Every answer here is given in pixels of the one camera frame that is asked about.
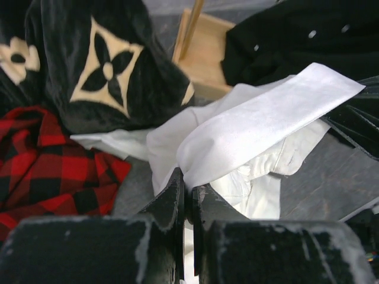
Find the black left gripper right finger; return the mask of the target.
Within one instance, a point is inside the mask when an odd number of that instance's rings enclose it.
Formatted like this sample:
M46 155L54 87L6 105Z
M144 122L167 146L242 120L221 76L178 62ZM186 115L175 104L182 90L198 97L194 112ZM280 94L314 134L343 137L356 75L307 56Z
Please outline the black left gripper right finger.
M201 283L368 283L369 264L342 222L252 221L210 186L192 192Z

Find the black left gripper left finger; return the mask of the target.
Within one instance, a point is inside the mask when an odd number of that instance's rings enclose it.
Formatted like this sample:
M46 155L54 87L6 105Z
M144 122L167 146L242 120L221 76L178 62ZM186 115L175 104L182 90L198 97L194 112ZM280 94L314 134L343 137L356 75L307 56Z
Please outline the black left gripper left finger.
M180 169L129 217L27 218L1 249L2 283L179 283L184 278Z

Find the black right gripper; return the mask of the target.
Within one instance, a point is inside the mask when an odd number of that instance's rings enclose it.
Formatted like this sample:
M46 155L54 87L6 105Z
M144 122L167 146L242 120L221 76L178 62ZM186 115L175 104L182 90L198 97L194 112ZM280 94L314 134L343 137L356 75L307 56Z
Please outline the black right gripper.
M378 76L359 81L365 88L321 117L344 144L378 160Z

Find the white dress shirt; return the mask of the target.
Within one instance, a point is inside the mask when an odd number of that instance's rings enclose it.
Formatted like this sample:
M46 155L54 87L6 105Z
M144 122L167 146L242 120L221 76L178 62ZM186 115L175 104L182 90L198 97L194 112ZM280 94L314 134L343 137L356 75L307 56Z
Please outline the white dress shirt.
M149 162L155 195L178 167L189 188L210 184L251 220L280 217L280 176L296 173L329 130L322 116L364 86L318 63L254 87L236 85L152 130L73 135L86 149Z

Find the black button shirt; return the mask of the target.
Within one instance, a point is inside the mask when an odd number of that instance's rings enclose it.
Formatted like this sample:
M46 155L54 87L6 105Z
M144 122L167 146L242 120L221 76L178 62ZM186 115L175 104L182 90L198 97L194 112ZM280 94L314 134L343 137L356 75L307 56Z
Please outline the black button shirt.
M312 63L361 80L378 75L377 1L284 1L226 34L228 85L296 75Z

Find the red black plaid shirt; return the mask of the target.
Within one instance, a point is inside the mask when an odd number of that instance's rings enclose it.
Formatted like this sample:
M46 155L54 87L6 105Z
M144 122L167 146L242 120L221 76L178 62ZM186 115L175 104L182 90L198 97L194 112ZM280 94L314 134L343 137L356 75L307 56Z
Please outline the red black plaid shirt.
M1 241L44 215L107 215L129 163L70 139L48 110L17 108L1 118Z

